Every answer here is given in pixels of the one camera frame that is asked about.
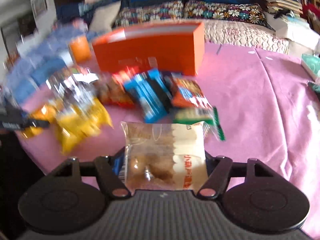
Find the clear yellow snack packet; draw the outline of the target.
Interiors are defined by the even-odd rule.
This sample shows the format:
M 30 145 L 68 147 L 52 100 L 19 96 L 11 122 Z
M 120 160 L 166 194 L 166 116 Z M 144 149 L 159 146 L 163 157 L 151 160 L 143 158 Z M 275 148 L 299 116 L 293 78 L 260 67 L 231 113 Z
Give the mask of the clear yellow snack packet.
M 41 134 L 44 129 L 49 128 L 50 124 L 55 120 L 56 114 L 57 107 L 49 103 L 33 111 L 28 115 L 30 125 L 21 132 L 22 136 L 25 139 L 29 139 Z

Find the clear cracker bag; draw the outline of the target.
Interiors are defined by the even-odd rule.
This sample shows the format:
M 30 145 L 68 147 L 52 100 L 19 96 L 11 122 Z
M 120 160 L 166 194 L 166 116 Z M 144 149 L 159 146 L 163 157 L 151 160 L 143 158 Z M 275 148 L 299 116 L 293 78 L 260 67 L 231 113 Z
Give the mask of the clear cracker bag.
M 125 185 L 136 190 L 191 190 L 208 179 L 204 122 L 144 124 L 122 122 Z

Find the green white snack packet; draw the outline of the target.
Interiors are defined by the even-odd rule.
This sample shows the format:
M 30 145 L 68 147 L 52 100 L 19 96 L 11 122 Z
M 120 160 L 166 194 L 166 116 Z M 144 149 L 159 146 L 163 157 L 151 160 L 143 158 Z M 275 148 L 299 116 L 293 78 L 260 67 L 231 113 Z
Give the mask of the green white snack packet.
M 193 125 L 198 122 L 203 122 L 204 137 L 208 133 L 212 133 L 217 140 L 226 140 L 215 106 L 211 108 L 181 108 L 176 111 L 173 118 L 173 123 L 176 124 Z

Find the large yellow snack bag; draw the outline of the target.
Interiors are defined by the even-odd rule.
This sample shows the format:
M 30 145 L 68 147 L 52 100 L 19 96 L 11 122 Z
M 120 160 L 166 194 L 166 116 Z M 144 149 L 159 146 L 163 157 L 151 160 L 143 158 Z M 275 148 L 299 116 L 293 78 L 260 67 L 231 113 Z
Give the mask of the large yellow snack bag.
M 55 118 L 55 135 L 61 146 L 61 154 L 67 156 L 84 139 L 97 136 L 102 126 L 112 127 L 112 119 L 98 98 L 83 109 L 72 104 Z

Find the silver orange chip bag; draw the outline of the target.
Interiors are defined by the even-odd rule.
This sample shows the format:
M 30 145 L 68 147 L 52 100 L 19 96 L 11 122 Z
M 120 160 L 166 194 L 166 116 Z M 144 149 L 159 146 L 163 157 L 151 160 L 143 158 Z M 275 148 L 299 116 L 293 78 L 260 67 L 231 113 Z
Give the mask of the silver orange chip bag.
M 65 105 L 81 105 L 90 104 L 95 98 L 96 89 L 93 85 L 95 81 L 98 81 L 95 73 L 63 74 L 58 72 L 46 80 L 46 85 Z

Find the red biscuit bag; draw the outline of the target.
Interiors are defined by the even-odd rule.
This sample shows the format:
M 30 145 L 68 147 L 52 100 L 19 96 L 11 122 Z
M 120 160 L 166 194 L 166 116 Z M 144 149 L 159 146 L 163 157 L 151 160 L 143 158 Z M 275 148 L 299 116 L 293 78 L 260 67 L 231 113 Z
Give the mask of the red biscuit bag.
M 134 108 L 135 103 L 125 91 L 124 83 L 129 82 L 138 73 L 138 66 L 126 66 L 113 74 L 100 74 L 99 80 L 94 84 L 100 102 L 103 105 Z

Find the blue snack packet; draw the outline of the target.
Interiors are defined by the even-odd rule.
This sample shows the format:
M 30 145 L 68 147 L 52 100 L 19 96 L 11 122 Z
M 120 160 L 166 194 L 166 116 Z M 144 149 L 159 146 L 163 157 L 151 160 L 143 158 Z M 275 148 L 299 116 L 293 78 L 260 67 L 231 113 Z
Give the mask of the blue snack packet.
M 178 108 L 210 109 L 212 105 L 205 97 L 198 83 L 184 77 L 172 76 L 170 78 L 172 93 L 171 104 Z

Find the blue wafer bar packet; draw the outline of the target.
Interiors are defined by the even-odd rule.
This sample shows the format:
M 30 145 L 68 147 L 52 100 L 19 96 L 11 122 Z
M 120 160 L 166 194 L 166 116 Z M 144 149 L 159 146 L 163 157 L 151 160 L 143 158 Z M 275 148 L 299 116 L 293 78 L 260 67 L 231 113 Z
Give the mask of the blue wafer bar packet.
M 125 81 L 123 86 L 140 104 L 146 123 L 158 122 L 170 112 L 172 96 L 158 69 L 136 74 L 131 80 Z

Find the pink tablecloth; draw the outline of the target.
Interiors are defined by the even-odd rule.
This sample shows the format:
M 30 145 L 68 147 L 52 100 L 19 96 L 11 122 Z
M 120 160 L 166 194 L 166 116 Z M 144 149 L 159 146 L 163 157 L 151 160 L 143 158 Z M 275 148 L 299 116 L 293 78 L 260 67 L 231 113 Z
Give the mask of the pink tablecloth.
M 234 161 L 256 157 L 295 184 L 311 204 L 303 228 L 319 239 L 319 100 L 300 59 L 208 43 L 196 79 L 226 136 L 208 137 L 206 150 Z

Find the orange white canister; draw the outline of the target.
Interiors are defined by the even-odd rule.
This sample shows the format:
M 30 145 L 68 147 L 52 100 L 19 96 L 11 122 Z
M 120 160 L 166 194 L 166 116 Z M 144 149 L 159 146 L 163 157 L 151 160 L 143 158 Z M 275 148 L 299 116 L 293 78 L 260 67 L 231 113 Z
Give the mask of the orange white canister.
M 89 42 L 85 35 L 72 39 L 68 44 L 69 51 L 75 63 L 80 64 L 92 56 Z

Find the orange cardboard box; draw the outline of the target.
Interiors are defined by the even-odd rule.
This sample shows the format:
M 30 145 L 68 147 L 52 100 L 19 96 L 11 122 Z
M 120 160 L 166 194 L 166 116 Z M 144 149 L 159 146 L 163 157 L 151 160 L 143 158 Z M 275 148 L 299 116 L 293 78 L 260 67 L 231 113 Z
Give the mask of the orange cardboard box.
M 118 28 L 92 42 L 101 71 L 125 67 L 196 76 L 204 56 L 204 23 L 158 22 Z

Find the beige pillow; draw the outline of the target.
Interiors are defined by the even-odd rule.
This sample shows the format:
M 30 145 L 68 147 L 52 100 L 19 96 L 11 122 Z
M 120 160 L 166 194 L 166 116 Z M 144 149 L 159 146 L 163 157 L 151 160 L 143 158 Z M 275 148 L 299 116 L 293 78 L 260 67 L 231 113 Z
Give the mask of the beige pillow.
M 120 11 L 121 1 L 111 3 L 95 10 L 93 19 L 89 25 L 89 31 L 108 33 Z

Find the right floral cushion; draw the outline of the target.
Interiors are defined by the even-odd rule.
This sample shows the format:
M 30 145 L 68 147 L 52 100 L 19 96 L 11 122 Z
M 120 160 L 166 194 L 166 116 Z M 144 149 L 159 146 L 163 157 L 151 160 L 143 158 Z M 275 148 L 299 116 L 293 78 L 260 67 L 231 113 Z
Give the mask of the right floral cushion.
M 269 27 L 259 4 L 223 4 L 191 0 L 184 6 L 184 18 L 244 22 Z

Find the left floral cushion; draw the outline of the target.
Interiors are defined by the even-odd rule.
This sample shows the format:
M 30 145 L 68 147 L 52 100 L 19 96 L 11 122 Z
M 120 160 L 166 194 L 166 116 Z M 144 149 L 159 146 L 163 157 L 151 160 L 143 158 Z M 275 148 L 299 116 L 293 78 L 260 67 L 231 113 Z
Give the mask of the left floral cushion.
M 183 10 L 182 1 L 164 2 L 148 7 L 125 7 L 119 12 L 114 24 L 116 27 L 127 27 L 150 21 L 179 19 L 183 17 Z

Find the small framed wall picture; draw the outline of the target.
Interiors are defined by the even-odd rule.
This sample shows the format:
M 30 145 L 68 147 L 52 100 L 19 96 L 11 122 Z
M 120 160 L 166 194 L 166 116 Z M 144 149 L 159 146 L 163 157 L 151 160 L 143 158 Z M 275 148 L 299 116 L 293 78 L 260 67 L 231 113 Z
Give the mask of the small framed wall picture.
M 46 0 L 32 0 L 31 7 L 33 10 L 34 18 L 37 18 L 42 13 L 47 11 L 47 1 Z

